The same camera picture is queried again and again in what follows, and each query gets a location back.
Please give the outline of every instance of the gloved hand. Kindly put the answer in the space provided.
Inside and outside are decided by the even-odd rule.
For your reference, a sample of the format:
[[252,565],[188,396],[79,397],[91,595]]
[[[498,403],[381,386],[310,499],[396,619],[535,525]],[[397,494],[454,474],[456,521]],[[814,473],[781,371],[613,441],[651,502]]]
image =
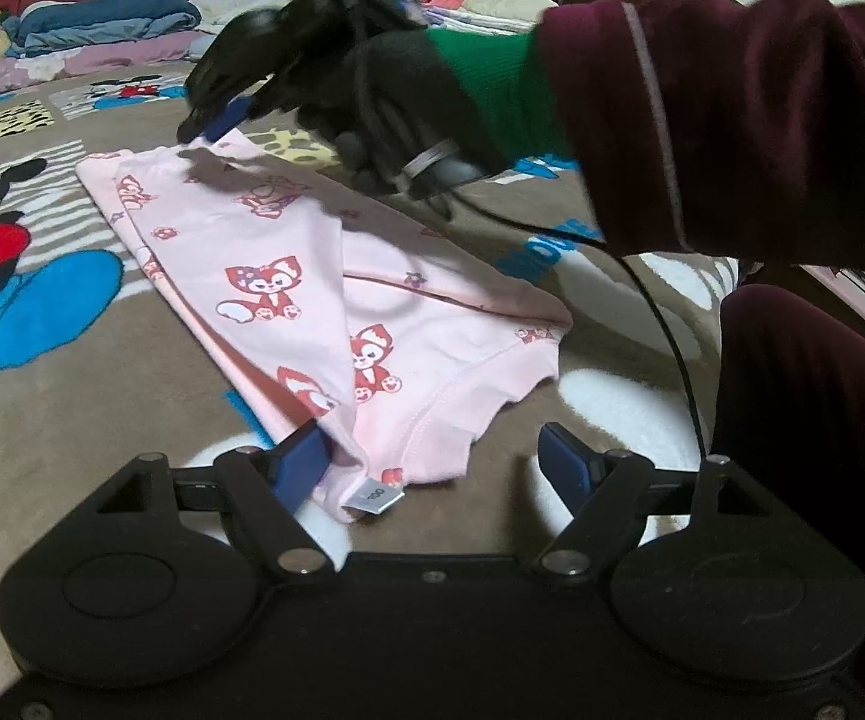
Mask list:
[[[365,100],[357,52],[364,52]],[[297,70],[289,97],[299,105],[300,127],[335,145],[362,191],[387,190],[403,165],[447,139],[479,169],[465,180],[495,175],[522,157],[572,151],[531,33],[391,32],[340,61]],[[434,187],[418,194],[424,190],[435,194]]]

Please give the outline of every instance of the maroon pants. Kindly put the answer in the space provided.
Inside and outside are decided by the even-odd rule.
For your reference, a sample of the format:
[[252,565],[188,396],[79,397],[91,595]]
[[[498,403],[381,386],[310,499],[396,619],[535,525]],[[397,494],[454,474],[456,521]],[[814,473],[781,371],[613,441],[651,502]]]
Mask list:
[[[778,287],[729,295],[712,451],[865,573],[865,338]],[[865,646],[857,675],[865,684]]]

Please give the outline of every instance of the maroon sleeve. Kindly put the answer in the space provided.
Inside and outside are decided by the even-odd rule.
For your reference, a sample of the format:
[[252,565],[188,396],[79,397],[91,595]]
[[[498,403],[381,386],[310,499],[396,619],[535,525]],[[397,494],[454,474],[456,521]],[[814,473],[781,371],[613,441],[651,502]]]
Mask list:
[[615,250],[865,268],[865,4],[601,0],[538,35]]

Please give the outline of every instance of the brown blanket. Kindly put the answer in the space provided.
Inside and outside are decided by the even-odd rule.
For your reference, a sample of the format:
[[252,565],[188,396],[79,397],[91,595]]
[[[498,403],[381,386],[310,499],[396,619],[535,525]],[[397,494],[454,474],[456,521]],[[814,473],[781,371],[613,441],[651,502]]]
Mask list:
[[[169,90],[189,67],[132,68],[119,74],[122,83],[109,83],[109,74],[47,83],[21,101],[42,103],[51,122],[0,127],[0,576],[137,453],[159,450],[173,464],[202,463],[255,442],[226,400],[223,376],[151,290],[73,172],[90,152],[174,143],[185,103]],[[0,114],[15,105],[0,103]],[[343,177],[328,148],[286,117],[245,130],[272,153]],[[575,172],[534,171],[554,177],[511,172],[469,194],[532,223],[594,226]],[[423,215],[508,274],[560,295],[575,328],[562,343],[560,381],[498,415],[474,447],[466,478],[409,488],[387,514],[348,528],[303,509],[301,522],[335,557],[350,548],[535,552],[564,522],[534,461],[536,435],[547,421],[562,422],[597,449],[629,446],[662,466],[695,464],[671,353],[615,263],[462,212],[442,225],[420,207],[397,207]],[[733,288],[734,264],[647,255],[634,265],[667,312],[711,424],[717,308]],[[15,674],[0,637],[0,690]]]

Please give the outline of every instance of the person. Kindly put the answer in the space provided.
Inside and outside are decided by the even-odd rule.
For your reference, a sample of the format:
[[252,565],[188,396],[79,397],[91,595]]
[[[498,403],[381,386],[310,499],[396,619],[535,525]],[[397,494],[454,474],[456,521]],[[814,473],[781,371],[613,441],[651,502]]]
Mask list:
[[[486,173],[578,159],[618,254],[865,269],[865,4],[600,0],[525,35],[398,32],[363,50],[370,95],[424,145],[451,139]],[[356,58],[304,79],[300,124],[358,178],[388,178],[391,156],[362,131]],[[775,287],[727,296],[710,448],[865,572],[863,338]]]

